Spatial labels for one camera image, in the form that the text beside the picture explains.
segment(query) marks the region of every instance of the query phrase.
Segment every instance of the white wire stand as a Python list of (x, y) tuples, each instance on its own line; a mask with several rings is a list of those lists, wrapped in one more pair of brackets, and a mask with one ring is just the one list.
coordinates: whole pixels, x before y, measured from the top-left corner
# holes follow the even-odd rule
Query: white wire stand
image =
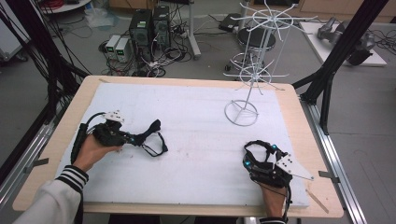
[[(224, 114), (227, 117), (227, 119), (231, 123), (239, 126), (250, 126), (257, 121), (257, 118), (259, 116), (257, 108), (254, 106), (254, 104), (250, 103), (248, 100), (253, 88), (259, 89), (260, 94), (262, 95), (261, 85), (259, 83), (263, 83), (264, 85), (270, 85), (279, 91), (283, 91), (283, 89), (278, 88), (277, 86), (273, 85), (271, 82), (273, 77), (286, 77), (289, 75), (286, 74), (286, 75), (274, 76), (273, 74), (275, 73), (277, 63), (285, 46), (286, 39), (289, 36), (290, 27), (294, 27), (304, 32), (303, 29), (300, 29), (293, 25), (294, 21), (300, 21), (300, 20), (309, 21), (315, 18), (315, 17), (293, 18), (289, 14), (287, 14), (287, 12), (291, 10), (293, 6), (287, 8), (284, 11), (278, 11), (269, 8), (266, 3), (266, 0), (264, 1), (264, 4), (267, 7), (267, 9), (263, 9), (263, 10), (256, 10), (244, 6), (243, 4), (240, 4), (242, 8), (253, 11), (253, 14), (252, 16), (247, 16), (245, 18), (233, 18), (233, 20), (237, 20), (237, 21), (245, 21), (246, 19), (251, 19), (253, 21), (252, 27), (247, 29), (248, 31), (247, 46), (245, 49), (245, 54), (242, 62), (235, 63), (233, 59), (231, 59), (231, 63), (235, 66), (237, 70), (240, 71), (239, 74), (229, 75), (224, 73), (224, 76), (226, 77), (239, 77), (240, 80), (245, 85), (248, 85), (250, 87), (246, 100), (231, 100), (231, 102), (228, 103), (224, 108)], [(252, 31), (258, 28), (263, 28), (265, 32), (262, 36), (262, 41), (260, 43), (259, 50), (256, 50), (259, 52), (258, 55), (256, 56), (248, 51), (249, 50), (248, 44), (250, 42), (250, 36)], [(285, 41), (282, 39), (279, 30), (288, 30), (285, 37)], [(278, 57), (276, 59), (274, 69), (272, 73), (270, 73), (268, 72), (268, 67), (274, 62), (274, 60), (272, 60), (267, 65), (265, 65), (264, 56), (265, 56), (265, 52), (267, 51), (270, 35), (273, 31), (277, 32), (279, 40), (282, 41), (283, 44), (281, 51), (279, 52)]]

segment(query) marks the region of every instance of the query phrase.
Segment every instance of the metal stand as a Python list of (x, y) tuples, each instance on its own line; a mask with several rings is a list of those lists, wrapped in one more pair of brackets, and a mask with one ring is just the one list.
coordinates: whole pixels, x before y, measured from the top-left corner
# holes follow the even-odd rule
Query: metal stand
[(301, 100), (306, 101), (310, 105), (315, 105), (320, 94), (323, 92), (322, 107), (320, 111), (320, 127), (323, 132), (328, 132), (328, 117), (330, 98), (332, 94), (332, 79), (338, 68), (353, 50), (356, 43), (361, 39), (373, 23), (379, 12), (387, 4), (388, 0), (365, 0), (356, 12), (352, 21), (335, 44), (329, 57), (319, 68), (319, 70), (292, 84), (294, 89), (312, 82), (308, 90), (301, 95)]
[(189, 1), (189, 9), (190, 9), (190, 30), (187, 30), (187, 34), (190, 40), (190, 45), (192, 48), (192, 52), (194, 54), (193, 59), (198, 60), (201, 57), (201, 51), (199, 50), (197, 41), (194, 36), (194, 13), (193, 13), (193, 5), (194, 0)]
[[(278, 11), (278, 10), (272, 10), (271, 8), (268, 7), (266, 1), (264, 1), (264, 4), (266, 5), (267, 9), (264, 10), (255, 10), (252, 8), (247, 7), (247, 2), (245, 1), (245, 4), (241, 3), (241, 7), (244, 10), (243, 13), (246, 15), (247, 10), (252, 10), (253, 15), (248, 16), (248, 17), (241, 17), (241, 18), (235, 18), (234, 20), (237, 21), (242, 21), (241, 24), (243, 25), (243, 21), (245, 19), (252, 19), (253, 20), (253, 26), (252, 28), (247, 29), (248, 31), (248, 38), (247, 38), (247, 46), (245, 49), (245, 54), (244, 54), (244, 60), (242, 61), (242, 64), (234, 63), (233, 60), (231, 60), (231, 63), (235, 65), (235, 67), (240, 70), (239, 75), (228, 75), (224, 74), (224, 76), (227, 77), (239, 77), (241, 81), (243, 81), (245, 84), (248, 84), (250, 89), (247, 95), (246, 100), (232, 100), (230, 103), (228, 103), (225, 108), (224, 108), (224, 113), (227, 119), (239, 126), (249, 126), (252, 125), (256, 122), (259, 113), (257, 112), (256, 107), (250, 103), (249, 97), (251, 94), (251, 90), (255, 87), (260, 90), (260, 85), (259, 82), (268, 84), (277, 90), (281, 90), (277, 88), (276, 86), (271, 84), (272, 77), (274, 77), (271, 73), (268, 72), (268, 67), (269, 65), (272, 64), (272, 62), (268, 63), (267, 65), (264, 65), (264, 56), (265, 52), (267, 51), (267, 46), (268, 42), (270, 39), (271, 31), (277, 31), (277, 34), (279, 36), (279, 39), (281, 41), (282, 37), (279, 32), (279, 30), (283, 29), (288, 29), (290, 27), (295, 27), (293, 26), (294, 20), (307, 20), (307, 18), (299, 18), (299, 19), (294, 19), (290, 15), (288, 15), (286, 12), (291, 10), (293, 7), (290, 7), (284, 11)], [(260, 47), (256, 49), (258, 52), (258, 56), (253, 56), (252, 53), (249, 52), (249, 42), (250, 42), (250, 37), (251, 33), (255, 29), (264, 29), (265, 32), (262, 35), (262, 41), (260, 43)], [(244, 77), (249, 77), (249, 81), (245, 81)]]

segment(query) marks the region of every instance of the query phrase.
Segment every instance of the sleeve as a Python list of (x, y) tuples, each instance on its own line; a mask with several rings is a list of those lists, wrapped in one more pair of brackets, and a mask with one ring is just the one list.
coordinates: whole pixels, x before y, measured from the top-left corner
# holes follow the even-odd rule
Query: sleeve
[(88, 179), (77, 167), (65, 166), (58, 178), (38, 189), (32, 205), (14, 223), (73, 223)]
[(260, 224), (286, 224), (281, 217), (265, 217), (260, 219)]

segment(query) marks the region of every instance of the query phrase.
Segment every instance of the table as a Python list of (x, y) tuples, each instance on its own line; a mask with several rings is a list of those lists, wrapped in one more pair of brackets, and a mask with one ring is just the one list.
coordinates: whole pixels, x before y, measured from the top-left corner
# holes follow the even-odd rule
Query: table
[[(49, 158), (49, 163), (34, 168), (20, 193), (13, 208), (25, 210), (31, 204), (36, 190), (47, 180), (55, 176), (59, 161), (73, 138), (74, 131), (79, 125), (85, 110), (95, 94), (96, 88), (103, 82), (134, 83), (166, 86), (193, 87), (224, 87), (239, 88), (240, 82), (172, 79), (172, 78), (143, 78), (143, 77), (86, 77), (74, 100), (68, 107), (56, 131), (49, 140), (40, 159)], [(290, 217), (341, 217), (344, 212), (335, 192), (332, 181), (318, 176), (318, 171), (327, 171), (318, 151), (309, 124), (304, 116), (294, 88), (289, 84), (276, 84), (284, 91), (276, 91), (276, 97), (285, 120), (290, 141), (299, 162), (315, 177), (315, 181), (305, 181), (310, 206), (306, 208), (291, 208)], [(265, 86), (265, 90), (275, 90)], [(146, 204), (146, 203), (84, 203), (85, 212), (92, 213), (136, 213), (160, 215), (196, 215), (196, 216), (239, 216), (262, 217), (260, 206), (239, 205), (180, 205), (180, 204)]]

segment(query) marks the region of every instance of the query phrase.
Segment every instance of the gray floor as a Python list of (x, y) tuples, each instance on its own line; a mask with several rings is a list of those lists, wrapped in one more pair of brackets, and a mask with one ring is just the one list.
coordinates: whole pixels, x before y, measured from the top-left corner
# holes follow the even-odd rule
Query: gray floor
[[(196, 1), (197, 24), (211, 21), (207, 14), (239, 12), (239, 0)], [(81, 10), (58, 15), (60, 22), (77, 21), (83, 17)], [(128, 29), (128, 19), (116, 19), (114, 27), (85, 27), (85, 21), (72, 25), (74, 34), (67, 34), (65, 41), (82, 63), (93, 73), (106, 71), (106, 61), (98, 46), (112, 34), (122, 34)], [(220, 32), (215, 22), (207, 22), (198, 32)], [(396, 29), (395, 25), (377, 24), (373, 29), (383, 31)], [(197, 35), (202, 57), (198, 61), (174, 63), (167, 67), (164, 78), (198, 78), (231, 80), (222, 73), (229, 58), (240, 51), (234, 35)], [(54, 39), (61, 52), (58, 39)], [(316, 72), (320, 61), (304, 34), (290, 30), (284, 52), (279, 59), (274, 82), (293, 83)], [(268, 52), (277, 56), (282, 44)], [(396, 219), (396, 56), (384, 49), (376, 52), (388, 63), (385, 67), (342, 66), (333, 81), (332, 102), (329, 114), (329, 132), (332, 141), (355, 191), (368, 223), (394, 223)], [(46, 82), (36, 71), (32, 62), (12, 62), (0, 67), (0, 164), (20, 141), (30, 124), (47, 102)], [(306, 87), (297, 90), (303, 93)], [(11, 208), (12, 199), (0, 211), (2, 223), (10, 223), (19, 215)], [(86, 223), (106, 223), (107, 214), (87, 215)], [(163, 223), (179, 223), (184, 217), (163, 217)], [(193, 217), (185, 223), (192, 223)], [(342, 218), (303, 218), (303, 223), (350, 223), (347, 215)]]

